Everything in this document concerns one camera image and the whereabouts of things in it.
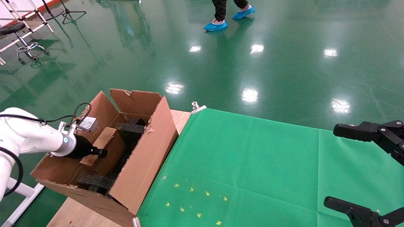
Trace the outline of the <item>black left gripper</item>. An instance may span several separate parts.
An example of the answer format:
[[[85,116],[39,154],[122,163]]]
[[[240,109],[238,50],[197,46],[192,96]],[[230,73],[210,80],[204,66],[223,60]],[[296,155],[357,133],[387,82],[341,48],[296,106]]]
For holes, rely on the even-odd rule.
[[[98,155],[100,158],[105,158],[107,156],[107,150],[93,146],[85,137],[75,135],[75,139],[75,148],[66,157],[71,159],[81,159],[88,155]]]

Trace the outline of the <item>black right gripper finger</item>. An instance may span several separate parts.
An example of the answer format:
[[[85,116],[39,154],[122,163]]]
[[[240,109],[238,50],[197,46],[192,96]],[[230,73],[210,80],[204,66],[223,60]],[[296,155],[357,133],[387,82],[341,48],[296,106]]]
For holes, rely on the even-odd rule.
[[[395,161],[404,165],[404,123],[392,121],[384,124],[362,122],[359,125],[337,124],[333,129],[337,137],[374,142]]]
[[[381,216],[369,208],[331,196],[325,197],[324,206],[347,215],[354,227],[396,227],[404,221],[403,207]]]

